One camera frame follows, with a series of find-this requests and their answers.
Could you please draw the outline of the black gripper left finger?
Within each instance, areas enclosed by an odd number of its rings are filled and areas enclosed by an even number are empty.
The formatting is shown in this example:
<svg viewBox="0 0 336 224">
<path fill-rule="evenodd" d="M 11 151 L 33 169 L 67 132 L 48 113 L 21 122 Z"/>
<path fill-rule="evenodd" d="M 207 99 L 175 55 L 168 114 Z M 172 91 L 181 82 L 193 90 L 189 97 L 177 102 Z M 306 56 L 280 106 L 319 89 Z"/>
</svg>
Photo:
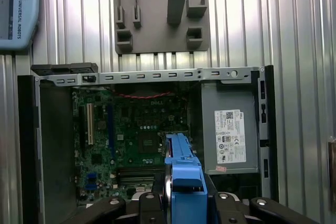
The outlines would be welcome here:
<svg viewBox="0 0 336 224">
<path fill-rule="evenodd" d="M 143 193 L 132 202 L 117 196 L 103 199 L 76 214 L 75 223 L 166 223 L 166 217 L 160 195 Z"/>
</svg>

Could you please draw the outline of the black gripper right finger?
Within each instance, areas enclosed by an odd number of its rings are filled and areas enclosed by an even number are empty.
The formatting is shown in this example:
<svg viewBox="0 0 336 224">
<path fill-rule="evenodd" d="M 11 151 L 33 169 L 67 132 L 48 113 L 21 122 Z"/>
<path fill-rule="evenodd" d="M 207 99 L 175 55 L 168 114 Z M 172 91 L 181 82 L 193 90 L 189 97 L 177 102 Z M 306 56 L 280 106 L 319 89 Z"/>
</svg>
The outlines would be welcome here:
<svg viewBox="0 0 336 224">
<path fill-rule="evenodd" d="M 217 223 L 316 223 L 316 221 L 265 197 L 243 204 L 229 193 L 214 196 Z"/>
</svg>

